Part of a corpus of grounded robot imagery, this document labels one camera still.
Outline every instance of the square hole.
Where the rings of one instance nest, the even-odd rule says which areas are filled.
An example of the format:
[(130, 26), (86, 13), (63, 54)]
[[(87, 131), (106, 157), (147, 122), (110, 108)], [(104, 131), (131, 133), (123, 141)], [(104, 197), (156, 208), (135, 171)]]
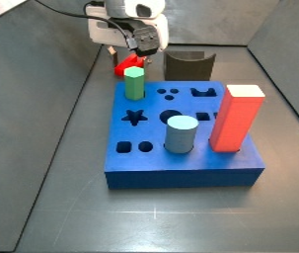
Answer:
[(209, 113), (197, 113), (197, 120), (198, 121), (210, 121)]
[(116, 152), (118, 153), (130, 153), (132, 151), (132, 143), (130, 141), (118, 142)]

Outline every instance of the star-shaped hole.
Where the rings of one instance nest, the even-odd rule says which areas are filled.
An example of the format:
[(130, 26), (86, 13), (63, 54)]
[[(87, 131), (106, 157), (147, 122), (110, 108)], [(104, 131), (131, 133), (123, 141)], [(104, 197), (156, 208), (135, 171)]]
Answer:
[(136, 126), (139, 122), (147, 121), (148, 118), (143, 116), (144, 110), (127, 110), (127, 115), (123, 117), (124, 122), (131, 122), (132, 126)]

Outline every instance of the gray floor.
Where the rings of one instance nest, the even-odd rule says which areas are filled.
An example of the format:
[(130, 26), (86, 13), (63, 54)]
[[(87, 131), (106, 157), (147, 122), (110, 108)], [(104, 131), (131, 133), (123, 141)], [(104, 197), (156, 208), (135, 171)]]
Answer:
[[(99, 54), (18, 251), (299, 251), (299, 121), (243, 47), (218, 53), (213, 79), (257, 84), (250, 135), (266, 163), (253, 187), (108, 191), (103, 163), (118, 78)], [(162, 54), (147, 80), (162, 80)]]

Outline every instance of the red block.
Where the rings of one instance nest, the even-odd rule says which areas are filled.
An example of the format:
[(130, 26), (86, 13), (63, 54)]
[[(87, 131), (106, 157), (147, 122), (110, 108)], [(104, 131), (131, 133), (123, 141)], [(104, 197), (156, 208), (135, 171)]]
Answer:
[(263, 99), (257, 85), (227, 85), (210, 136), (215, 152), (239, 151)]
[(144, 67), (144, 57), (138, 57), (134, 53), (126, 58), (126, 60), (114, 68), (114, 72), (119, 76), (124, 76), (124, 70), (128, 67)]

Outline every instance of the gray cylinder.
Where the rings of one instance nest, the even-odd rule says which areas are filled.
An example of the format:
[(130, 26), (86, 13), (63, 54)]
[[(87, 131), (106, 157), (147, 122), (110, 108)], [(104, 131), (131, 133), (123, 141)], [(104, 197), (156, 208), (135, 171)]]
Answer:
[(187, 153), (194, 147), (198, 120), (190, 116), (174, 116), (166, 123), (164, 148), (172, 153)]

